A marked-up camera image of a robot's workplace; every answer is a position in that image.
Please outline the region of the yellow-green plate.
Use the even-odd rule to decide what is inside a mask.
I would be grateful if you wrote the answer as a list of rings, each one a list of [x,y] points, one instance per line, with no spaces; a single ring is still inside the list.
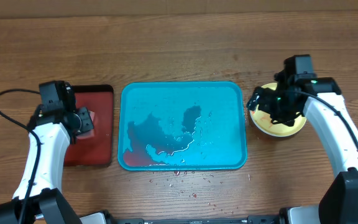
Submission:
[[[306,118],[300,113],[297,113],[298,117],[293,120],[293,126],[287,126],[286,124],[273,124],[270,117],[270,113],[259,110],[259,105],[255,110],[250,110],[250,117],[253,123],[265,134],[274,137],[289,137],[299,132],[306,123]]]

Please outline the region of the pink sponge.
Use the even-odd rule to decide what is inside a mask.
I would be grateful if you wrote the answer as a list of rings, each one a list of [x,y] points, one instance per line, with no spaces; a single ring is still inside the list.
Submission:
[[[92,111],[79,111],[77,115],[80,118],[81,126],[76,132],[78,139],[89,139],[94,136],[94,118],[95,113]]]

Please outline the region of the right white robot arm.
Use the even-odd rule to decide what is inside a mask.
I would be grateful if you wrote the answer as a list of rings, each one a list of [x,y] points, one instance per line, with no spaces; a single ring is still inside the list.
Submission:
[[[333,78],[279,81],[275,90],[258,86],[250,111],[268,113],[273,124],[304,116],[329,157],[335,178],[319,204],[284,208],[282,223],[358,223],[358,129]]]

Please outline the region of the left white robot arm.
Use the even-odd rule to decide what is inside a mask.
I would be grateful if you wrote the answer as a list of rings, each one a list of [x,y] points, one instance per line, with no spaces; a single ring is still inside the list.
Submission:
[[[61,193],[65,154],[77,133],[93,129],[91,113],[58,110],[34,114],[36,127],[29,131],[30,148],[22,180],[12,200],[0,204],[0,223],[106,223],[103,212],[79,217]]]

